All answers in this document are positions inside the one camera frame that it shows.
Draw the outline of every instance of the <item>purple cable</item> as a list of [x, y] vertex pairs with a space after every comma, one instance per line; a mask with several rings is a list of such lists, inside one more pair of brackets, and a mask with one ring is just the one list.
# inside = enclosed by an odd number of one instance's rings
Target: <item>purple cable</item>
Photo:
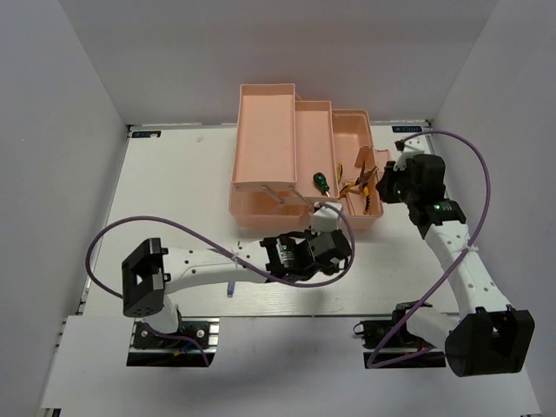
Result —
[[[115, 290], [113, 290], [110, 287], [107, 287], [102, 282], [100, 282], [98, 278], [96, 278], [96, 276], [93, 273], [93, 270], [90, 266], [91, 257], [93, 255], [93, 250], [95, 249], [95, 246], [98, 243], [98, 241], [100, 241], [101, 238], [104, 235], [106, 235], [113, 228], [117, 228], [118, 226], [121, 226], [122, 224], [130, 223], [130, 222], [149, 221], [149, 222], [164, 223], [164, 224], [168, 224], [169, 226], [172, 226], [174, 228], [178, 228], [181, 231], [196, 237], [200, 241], [205, 242], [207, 245], [214, 248], [216, 250], [216, 252], [218, 252], [222, 256], [226, 256], [229, 259], [234, 259], [235, 261], [237, 261], [237, 263], [239, 263], [243, 267], [245, 267], [247, 269], [250, 269], [251, 271], [255, 272], [258, 275], [264, 276], [265, 278], [267, 278], [270, 281], [279, 282], [280, 284], [289, 285], [290, 287], [297, 287], [297, 288], [324, 287], [325, 285], [332, 284], [332, 283], [340, 280], [340, 278], [344, 277], [348, 273], [348, 271], [352, 267], [352, 265], [354, 264], [355, 236], [354, 236], [353, 229], [351, 228], [351, 226], [348, 223], [348, 219], [346, 218], [346, 216], [339, 209], [337, 209], [336, 207], [331, 206], [329, 204], [326, 204], [326, 203], [322, 204], [321, 206], [326, 207], [328, 209], [331, 209], [342, 219], [342, 221], [346, 225], [346, 228], [347, 228], [347, 231], [348, 231], [347, 234], [349, 235], [349, 240], [350, 240], [350, 243], [351, 243], [351, 256], [349, 257], [349, 261], [347, 261], [346, 267], [337, 276], [335, 276], [334, 278], [331, 278], [327, 281], [314, 282], [314, 283], [299, 283], [299, 282], [289, 282], [286, 279], [282, 279], [282, 278], [276, 278], [275, 276], [272, 276], [271, 274], [269, 274], [267, 271], [263, 271], [262, 269], [259, 269], [258, 267], [256, 267], [252, 263], [244, 261], [242, 258], [236, 257], [235, 254], [233, 254], [232, 252], [230, 252], [229, 250], [227, 250], [223, 246], [219, 245], [216, 242], [211, 241], [208, 237], [205, 237], [205, 236], [195, 232], [194, 230], [188, 228], [187, 226], [183, 226], [182, 224], [180, 224], [178, 222], [174, 222], [174, 221], [169, 220], [169, 219], [164, 219], [162, 217], [157, 217], [157, 216], [152, 216], [152, 215], [135, 215], [135, 216], [132, 216], [132, 217], [126, 217], [124, 219], [121, 219], [121, 220], [118, 220], [116, 222], [113, 222], [113, 223], [109, 224], [108, 226], [103, 228], [100, 232], [98, 232], [98, 234], [93, 238], [92, 242], [90, 243], [89, 248], [87, 249], [87, 254], [85, 255], [85, 270], [87, 271], [87, 275], [89, 276], [89, 278], [96, 285], [98, 285], [100, 288], [102, 288], [104, 291], [114, 295], [115, 297], [123, 298], [120, 293], [116, 292]], [[160, 333], [160, 332], [157, 332], [157, 331], [154, 331], [153, 334], [156, 334], [157, 336], [160, 336], [160, 337], [166, 337], [168, 339], [178, 339], [178, 340], [191, 341], [191, 339], [189, 337], [186, 337], [186, 336], [177, 336], [177, 335], [174, 335], [174, 334], [165, 334], [165, 333]], [[201, 353], [203, 354], [203, 358], [205, 359], [205, 362], [208, 362], [208, 360], [206, 358], [206, 355], [202, 351], [201, 347], [198, 346], [198, 344], [196, 344], [196, 343], [194, 343], [194, 344], [197, 346], [197, 348], [199, 348], [201, 350]]]
[[[477, 240], [477, 236], [479, 236], [480, 230], [483, 228], [483, 224], [485, 223], [485, 219], [487, 218], [488, 207], [490, 206], [491, 184], [490, 184], [490, 174], [488, 173], [487, 162], [485, 161], [485, 158], [483, 157], [483, 155], [481, 155], [479, 150], [475, 147], [475, 145], [473, 145], [471, 142], [469, 142], [466, 138], [464, 138], [462, 136], [459, 136], [459, 135], [456, 135], [455, 133], [448, 132], [447, 130], [429, 130], [428, 132], [415, 133], [413, 135], [410, 135], [410, 136], [402, 139], [402, 141], [407, 142], [407, 141], [413, 139], [414, 137], [423, 136], [423, 135], [446, 135], [446, 136], [451, 136], [452, 138], [457, 139], [458, 141], [465, 143], [469, 148], [471, 148], [471, 150], [474, 152], [474, 154], [477, 155], [477, 157], [479, 158], [480, 165], [482, 166], [483, 171], [485, 172], [486, 196], [485, 196], [485, 206], [483, 207], [483, 211], [480, 215], [479, 222], [477, 223], [477, 228], [475, 229], [475, 231], [473, 232], [473, 234], [469, 238], [469, 241], [467, 241], [467, 246], [473, 246], [473, 244]], [[387, 363], [386, 362], [379, 362], [379, 363], [374, 364], [374, 360], [376, 359], [376, 356], [378, 355], [380, 350], [388, 343], [388, 341], [390, 339], [392, 339], [392, 336], [394, 336], [396, 333], [398, 333], [398, 330], [400, 330], [401, 327], [404, 324], [406, 324], [407, 320], [413, 314], [415, 314], [415, 312], [420, 307], [422, 307], [422, 305], [428, 300], [428, 298], [434, 293], [434, 291], [436, 291], [440, 287], [440, 285], [442, 285], [448, 279], [450, 274], [458, 267], [458, 265], [460, 265], [461, 261], [463, 261], [463, 258], [467, 255], [468, 252], [469, 252], [469, 249], [463, 249], [461, 251], [461, 254], [455, 259], [455, 261], [452, 262], [452, 265], [450, 265], [446, 269], [446, 271], [440, 277], [440, 279], [425, 293], [425, 295], [423, 295], [420, 298], [420, 300], [418, 300], [415, 303], [415, 305], [413, 307], [411, 307], [407, 311], [406, 315], [404, 315], [403, 318], [400, 321], [398, 321], [395, 324], [395, 326], [393, 326], [390, 329], [390, 331], [382, 338], [381, 342], [376, 346], [376, 348], [373, 351], [373, 354], [371, 354], [371, 357], [368, 359], [367, 367], [369, 367], [369, 368], [383, 367], [384, 366], [383, 364], [391, 365], [393, 363], [402, 362], [402, 361], [406, 361], [408, 359], [416, 358], [416, 357], [421, 356], [422, 354], [425, 354], [426, 352], [428, 352], [428, 350], [423, 349], [419, 352], [415, 352], [414, 354], [409, 354], [407, 356], [400, 356], [398, 358], [394, 358], [392, 360], [386, 361]]]

